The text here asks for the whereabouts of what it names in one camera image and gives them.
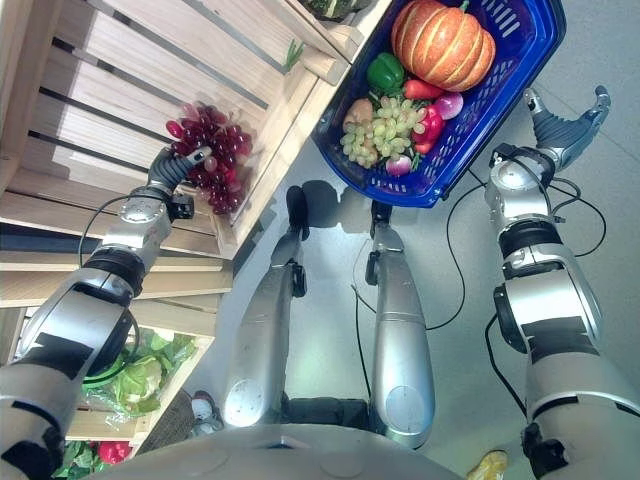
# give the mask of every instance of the floor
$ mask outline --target floor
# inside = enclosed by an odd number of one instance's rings
[[[568,31],[563,44],[534,86],[550,110],[569,118],[593,103],[596,84],[611,93],[613,107],[594,143],[563,175],[576,181],[586,199],[595,202],[608,222],[608,234],[594,254],[579,259],[605,314],[603,351],[640,385],[638,287],[640,280],[640,4],[608,0],[598,8],[580,0],[563,2]],[[532,145],[531,121],[523,104],[478,157],[473,170],[488,174],[491,149],[501,142]],[[354,281],[364,298],[375,304],[375,290],[364,284],[370,201],[346,188],[307,142],[262,217],[264,230],[253,241],[218,315],[217,339],[190,378],[187,388],[209,390],[217,400],[224,389],[228,357],[246,305],[266,271],[278,237],[287,225],[284,195],[290,185],[324,180],[335,192],[310,199],[312,209],[326,205],[333,195],[335,215],[324,228],[312,229],[303,244],[309,292],[292,304],[287,393],[290,396],[365,396],[354,327]],[[396,209],[392,223],[405,242],[406,255],[420,290],[427,323],[447,319],[460,301],[461,285],[445,240],[446,217],[454,202],[475,185],[470,175],[450,199],[430,210]],[[559,230],[575,252],[590,248],[599,238],[599,219],[577,205],[563,211],[567,223]],[[500,258],[480,191],[458,207],[451,222],[453,249],[467,282],[461,315],[449,326],[429,335],[436,385],[437,414],[426,456],[465,474],[486,451],[506,449],[510,466],[506,479],[533,478],[520,450],[523,418],[491,371],[483,329],[493,313],[492,291],[501,283]],[[375,318],[361,312],[362,342],[367,367],[372,367]],[[492,335],[497,362],[522,394],[525,359]]]

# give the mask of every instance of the black cable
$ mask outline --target black cable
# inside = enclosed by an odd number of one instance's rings
[[[486,182],[483,182],[482,180],[480,180],[480,177],[478,177],[475,173],[473,173],[473,170],[471,170],[471,167],[469,167],[467,170],[473,176],[473,178],[475,178],[478,181],[480,185],[482,185],[483,187],[487,186]]]
[[[594,204],[592,204],[591,202],[585,200],[584,198],[580,198],[577,197],[577,195],[574,195],[571,192],[567,192],[566,190],[563,190],[562,188],[558,188],[555,185],[549,185],[551,188],[553,188],[554,190],[557,190],[558,192],[564,193],[565,195],[569,195],[570,197],[575,197],[576,201],[585,204],[586,206],[588,206],[589,208],[591,208],[591,210],[593,210],[594,212],[596,212],[596,214],[600,217],[600,220],[602,221],[602,235],[600,236],[600,240],[598,240],[598,243],[596,243],[596,245],[587,250],[586,252],[583,253],[579,253],[577,255],[574,255],[574,257],[576,258],[580,258],[580,257],[586,257],[587,255],[591,255],[593,252],[595,252],[598,248],[600,248],[600,245],[602,245],[602,243],[604,242],[604,239],[607,236],[607,220],[605,219],[604,215],[602,214],[602,212],[600,211],[600,209],[598,209],[598,207],[596,207]]]
[[[91,225],[93,224],[95,219],[98,217],[98,215],[100,215],[100,213],[102,213],[102,211],[105,208],[107,208],[112,203],[119,202],[120,200],[128,200],[130,198],[150,198],[152,200],[158,200],[156,197],[152,197],[150,195],[129,194],[129,195],[121,195],[119,197],[112,198],[111,200],[107,200],[102,205],[100,205],[96,209],[96,211],[93,212],[93,215],[91,216],[91,219],[87,223],[87,226],[84,229],[84,232],[82,232],[82,235],[80,236],[80,242],[78,242],[78,265],[80,266],[80,268],[82,268],[82,244],[84,243],[84,239],[87,237],[87,233],[89,233],[89,229],[91,228]]]
[[[111,372],[109,375],[105,375],[104,377],[90,378],[90,379],[83,380],[82,383],[84,385],[91,385],[92,383],[100,383],[106,380],[111,380],[113,377],[115,377],[120,372],[122,372],[125,368],[131,365],[131,363],[133,363],[133,357],[138,352],[138,347],[140,346],[140,327],[138,327],[138,322],[136,322],[136,319],[133,318],[133,315],[131,316],[131,323],[133,324],[133,331],[135,336],[133,350],[131,350],[131,353],[127,356],[127,358],[124,359],[124,361],[122,362],[122,365],[120,365],[120,367],[117,370]]]
[[[364,355],[362,354],[362,342],[360,341],[360,320],[358,316],[358,311],[360,310],[358,307],[360,306],[360,304],[358,302],[362,300],[362,303],[364,303],[367,307],[369,307],[369,309],[373,313],[376,313],[376,311],[371,307],[371,305],[365,302],[362,299],[362,297],[360,297],[360,294],[358,293],[358,289],[356,288],[355,285],[351,285],[351,288],[353,289],[353,293],[356,296],[356,338],[358,339],[358,353],[360,354],[360,365],[362,365],[362,373],[364,374],[364,383],[367,386],[367,395],[369,396],[369,398],[371,398],[371,386],[369,385],[369,376],[367,375],[367,367],[364,364]]]
[[[437,330],[438,328],[442,328],[446,325],[449,325],[451,322],[453,322],[456,317],[460,314],[460,312],[462,311],[462,307],[464,306],[464,302],[466,300],[466,296],[467,296],[467,286],[466,283],[464,281],[464,275],[462,274],[462,270],[460,269],[460,265],[458,264],[458,259],[456,258],[456,255],[453,253],[453,247],[451,246],[451,236],[450,236],[450,232],[449,232],[449,225],[451,224],[451,217],[453,215],[453,212],[455,211],[456,207],[460,204],[460,202],[462,200],[464,200],[464,198],[475,192],[476,190],[478,190],[479,188],[482,188],[484,185],[478,185],[476,187],[473,187],[471,190],[468,190],[466,193],[464,193],[457,201],[456,203],[453,204],[453,208],[451,208],[451,211],[449,212],[449,216],[447,217],[447,227],[446,227],[446,233],[447,233],[447,246],[449,247],[449,253],[451,254],[451,258],[453,259],[453,263],[456,266],[456,270],[458,270],[458,275],[460,276],[460,283],[462,284],[462,298],[460,299],[460,305],[458,306],[458,309],[456,310],[456,313],[453,314],[453,316],[451,318],[449,318],[449,320],[436,325],[435,327],[427,327],[427,330],[431,331],[431,330]]]
[[[498,376],[498,378],[500,379],[500,381],[502,382],[504,387],[507,389],[507,391],[511,394],[511,396],[513,397],[513,400],[516,402],[516,404],[518,405],[518,408],[520,409],[520,411],[522,412],[522,414],[526,418],[527,409],[524,406],[524,403],[522,403],[522,400],[520,400],[520,397],[518,396],[516,391],[513,389],[513,387],[509,383],[509,381],[505,378],[504,375],[502,375],[502,372],[500,371],[500,369],[496,365],[496,360],[493,357],[493,349],[491,348],[491,340],[489,339],[489,330],[491,329],[491,327],[493,326],[493,324],[495,323],[497,318],[498,318],[498,315],[494,314],[493,317],[491,317],[491,320],[489,320],[489,323],[487,323],[487,326],[484,329],[484,341],[487,343],[487,352],[489,352],[489,361],[491,362],[491,368],[493,368],[493,371]]]
[[[486,185],[487,185],[487,184],[486,184],[485,182],[483,182],[483,181],[482,181],[482,180],[481,180],[481,179],[480,179],[480,178],[479,178],[479,177],[478,177],[478,176],[477,176],[477,175],[476,175],[476,174],[471,170],[471,168],[469,168],[468,170],[469,170],[469,173],[470,173],[470,174],[471,174],[471,175],[472,175],[472,176],[473,176],[473,177],[478,181],[478,183],[479,183],[480,185],[482,185],[483,187],[486,187]],[[587,255],[592,254],[592,253],[593,253],[593,252],[595,252],[598,248],[600,248],[600,246],[601,246],[601,245],[602,245],[602,243],[604,242],[604,239],[605,239],[605,237],[607,236],[607,221],[606,221],[606,219],[605,219],[604,215],[602,214],[602,212],[598,209],[598,207],[596,207],[595,205],[593,205],[593,204],[592,204],[592,203],[590,203],[589,201],[584,200],[584,199],[582,198],[582,190],[580,189],[580,187],[579,187],[576,183],[572,182],[571,180],[569,180],[569,179],[567,179],[567,178],[561,178],[561,177],[554,177],[554,178],[552,179],[552,181],[554,181],[554,182],[556,182],[556,181],[557,181],[557,182],[561,182],[561,183],[566,183],[566,184],[567,184],[567,185],[569,185],[571,188],[573,188],[573,189],[574,189],[574,191],[575,191],[575,194],[573,194],[573,193],[571,193],[571,192],[567,192],[566,190],[563,190],[563,189],[561,189],[561,188],[558,188],[558,187],[556,187],[555,185],[549,185],[549,187],[553,188],[554,190],[557,190],[558,192],[564,193],[565,195],[568,195],[568,196],[570,196],[570,197],[571,197],[571,199],[570,199],[570,200],[567,200],[567,201],[561,202],[561,203],[559,203],[558,205],[556,205],[553,209],[551,209],[551,214],[552,214],[552,216],[553,216],[553,217],[555,217],[555,216],[556,216],[556,214],[558,213],[558,211],[559,211],[561,208],[564,208],[564,207],[566,207],[567,205],[570,205],[570,204],[572,204],[572,203],[574,203],[574,202],[580,202],[580,203],[583,203],[583,204],[587,205],[587,206],[588,206],[589,208],[591,208],[594,212],[596,212],[596,214],[600,217],[600,220],[602,221],[602,235],[600,236],[600,240],[598,240],[598,243],[596,243],[596,245],[595,245],[593,248],[591,248],[591,249],[587,250],[586,252],[584,252],[584,253],[579,253],[579,254],[577,254],[577,255],[574,255],[574,257],[576,257],[576,258],[586,257]],[[546,197],[545,199],[548,199],[549,197],[548,197],[547,192],[546,192],[546,190],[545,190],[545,189],[543,189],[543,192],[544,192],[545,197]]]
[[[551,215],[551,211],[553,210],[551,208],[551,199],[549,198],[549,194],[547,193],[547,189],[544,188],[544,185],[542,185],[542,182],[540,181],[538,176],[533,172],[533,170],[531,170],[529,167],[527,167],[524,164],[524,162],[518,160],[517,158],[509,158],[509,161],[513,162],[513,163],[515,163],[517,165],[520,165],[520,167],[522,167],[529,174],[529,176],[533,180],[535,180],[535,182],[538,184],[538,188],[540,188],[540,191],[544,195],[544,201],[547,203],[547,214]]]
[[[577,202],[580,199],[580,197],[582,197],[582,190],[580,190],[580,187],[578,185],[576,185],[571,180],[568,180],[566,178],[556,177],[552,181],[566,183],[571,188],[573,188],[573,190],[576,192],[575,195],[571,195],[571,198],[569,198],[569,200],[560,202],[558,205],[553,207],[553,210],[551,211],[551,215],[555,217],[556,214],[558,213],[558,210],[560,210],[563,207],[566,207],[567,205],[571,205],[573,202]]]

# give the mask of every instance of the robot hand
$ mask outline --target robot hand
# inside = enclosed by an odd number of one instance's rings
[[[533,118],[536,148],[550,157],[556,171],[564,170],[589,146],[609,115],[611,98],[602,85],[596,87],[596,103],[576,120],[565,120],[544,106],[533,88],[524,91],[524,99]]]

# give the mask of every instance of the blue basket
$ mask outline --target blue basket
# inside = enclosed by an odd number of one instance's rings
[[[496,58],[484,80],[463,93],[462,112],[447,122],[438,143],[417,171],[402,177],[384,166],[367,170],[342,153],[342,119],[354,100],[367,95],[366,69],[382,51],[391,52],[391,27],[408,0],[396,0],[367,41],[313,131],[313,139],[333,170],[360,193],[380,202],[431,208],[462,176],[520,100],[566,30],[559,0],[475,0],[472,13],[496,42]],[[451,6],[459,1],[446,0]]]

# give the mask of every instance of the orange pumpkin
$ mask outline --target orange pumpkin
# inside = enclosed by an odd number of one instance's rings
[[[391,30],[393,53],[405,68],[451,92],[477,85],[496,54],[491,35],[463,8],[413,0],[400,11]]]

